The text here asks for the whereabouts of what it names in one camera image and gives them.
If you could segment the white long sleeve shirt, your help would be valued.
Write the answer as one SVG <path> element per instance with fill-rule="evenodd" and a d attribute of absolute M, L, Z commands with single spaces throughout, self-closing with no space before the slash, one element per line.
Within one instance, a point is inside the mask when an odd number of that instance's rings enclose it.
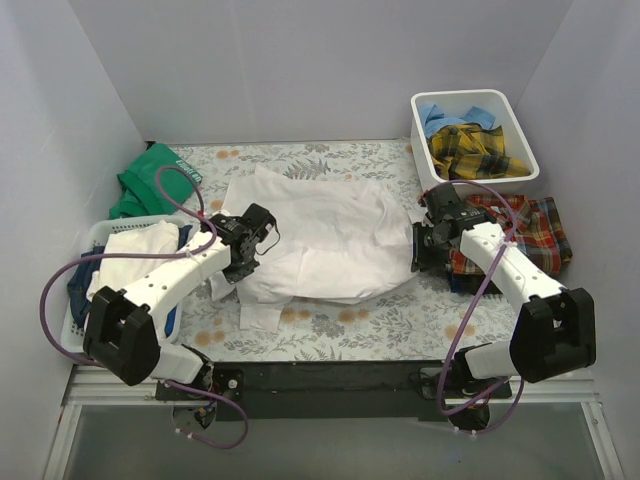
<path fill-rule="evenodd" d="M 277 222 L 268 252 L 236 284 L 220 273 L 209 279 L 212 300 L 237 294 L 243 329 L 276 331 L 295 297 L 353 305 L 414 276 L 410 216 L 377 181 L 289 179 L 257 166 L 230 181 L 222 209 L 237 215 L 252 203 Z"/>

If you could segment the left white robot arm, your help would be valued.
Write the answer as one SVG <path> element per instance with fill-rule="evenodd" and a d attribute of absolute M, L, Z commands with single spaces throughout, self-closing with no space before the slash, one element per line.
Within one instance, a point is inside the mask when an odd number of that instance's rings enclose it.
<path fill-rule="evenodd" d="M 218 213 L 178 251 L 179 257 L 118 290 L 105 286 L 91 302 L 83 351 L 128 386 L 152 378 L 178 382 L 193 400 L 213 388 L 214 364 L 169 340 L 170 311 L 216 273 L 234 284 L 259 266 L 257 245 L 278 230 L 275 217 L 252 203 L 241 216 Z"/>

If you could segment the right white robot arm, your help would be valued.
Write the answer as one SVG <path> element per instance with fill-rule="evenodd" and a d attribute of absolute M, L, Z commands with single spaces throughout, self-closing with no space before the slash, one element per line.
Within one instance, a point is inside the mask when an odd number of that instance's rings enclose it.
<path fill-rule="evenodd" d="M 427 190 L 420 203 L 426 214 L 413 225 L 412 270 L 455 248 L 481 268 L 517 315 L 507 341 L 450 348 L 436 376 L 437 396 L 450 388 L 471 398 L 492 379 L 537 383 L 595 363 L 595 304 L 585 289 L 569 289 L 540 270 L 487 210 L 459 197 L 454 183 Z"/>

